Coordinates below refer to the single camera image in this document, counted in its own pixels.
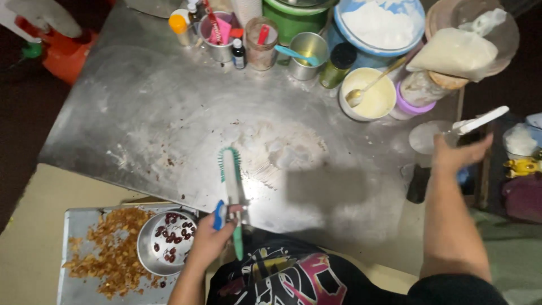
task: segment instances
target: green pot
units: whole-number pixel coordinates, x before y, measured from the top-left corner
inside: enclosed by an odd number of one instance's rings
[[[279,43],[288,46],[302,32],[318,33],[327,21],[329,8],[296,8],[276,0],[263,1],[263,15],[279,26]]]

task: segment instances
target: purple lid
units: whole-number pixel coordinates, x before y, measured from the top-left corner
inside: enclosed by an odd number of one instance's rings
[[[411,106],[406,100],[403,99],[403,96],[401,95],[400,87],[401,87],[401,81],[397,83],[397,86],[395,86],[395,90],[397,91],[396,105],[405,113],[408,113],[410,115],[415,115],[415,116],[421,115],[433,109],[433,107],[435,107],[435,105],[437,104],[437,102],[434,101],[431,104],[427,106],[423,106],[423,107]]]

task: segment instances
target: black t-shirt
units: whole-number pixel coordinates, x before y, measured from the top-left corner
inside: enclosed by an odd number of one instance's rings
[[[245,249],[211,279],[207,304],[461,304],[505,305],[486,281],[471,275],[419,280],[407,295],[378,288],[349,261],[298,240],[271,239]]]

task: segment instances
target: stack of paper cups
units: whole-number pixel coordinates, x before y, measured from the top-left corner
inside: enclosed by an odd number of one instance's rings
[[[243,28],[252,18],[262,16],[262,0],[231,0],[231,4]]]

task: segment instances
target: metal tray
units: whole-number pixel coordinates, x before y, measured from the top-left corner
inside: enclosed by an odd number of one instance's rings
[[[86,240],[89,226],[94,226],[98,222],[98,216],[101,212],[108,213],[111,210],[118,208],[139,207],[144,211],[153,211],[155,213],[165,212],[169,210],[183,211],[191,213],[198,217],[198,210],[180,206],[177,204],[145,204],[139,206],[120,205],[105,208],[71,208],[64,214],[64,234],[62,241],[62,262],[60,264],[59,290],[56,303],[58,305],[146,305],[146,304],[167,304],[167,299],[171,294],[173,285],[177,280],[178,275],[167,277],[165,288],[148,288],[145,284],[150,284],[146,278],[141,278],[139,288],[143,288],[143,294],[133,291],[128,292],[125,296],[114,296],[112,300],[108,300],[105,295],[96,292],[100,279],[96,277],[73,278],[69,277],[69,272],[66,272],[62,265],[71,258],[72,253],[69,250],[68,238],[83,238],[80,245],[80,253],[92,252],[94,243]]]

